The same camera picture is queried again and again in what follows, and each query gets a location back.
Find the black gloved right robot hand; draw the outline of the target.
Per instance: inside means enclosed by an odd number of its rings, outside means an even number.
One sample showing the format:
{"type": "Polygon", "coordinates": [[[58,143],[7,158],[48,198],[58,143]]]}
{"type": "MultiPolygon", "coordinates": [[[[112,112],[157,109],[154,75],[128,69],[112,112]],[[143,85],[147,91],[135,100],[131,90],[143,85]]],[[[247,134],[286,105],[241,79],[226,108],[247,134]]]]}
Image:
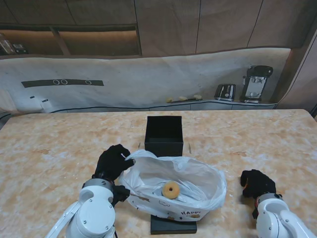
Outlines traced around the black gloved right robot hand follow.
{"type": "Polygon", "coordinates": [[[259,170],[244,170],[240,176],[240,185],[244,188],[242,195],[254,198],[265,193],[276,193],[275,182],[259,170]]]}

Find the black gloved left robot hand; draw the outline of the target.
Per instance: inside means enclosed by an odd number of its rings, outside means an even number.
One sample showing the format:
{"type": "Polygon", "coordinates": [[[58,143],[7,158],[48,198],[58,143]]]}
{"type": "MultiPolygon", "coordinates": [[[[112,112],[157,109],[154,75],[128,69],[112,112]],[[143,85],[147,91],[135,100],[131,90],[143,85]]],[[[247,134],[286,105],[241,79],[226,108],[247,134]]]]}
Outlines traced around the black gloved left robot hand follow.
{"type": "Polygon", "coordinates": [[[123,171],[135,164],[133,159],[125,160],[130,155],[121,144],[112,145],[100,155],[93,179],[115,181],[123,171]]]}

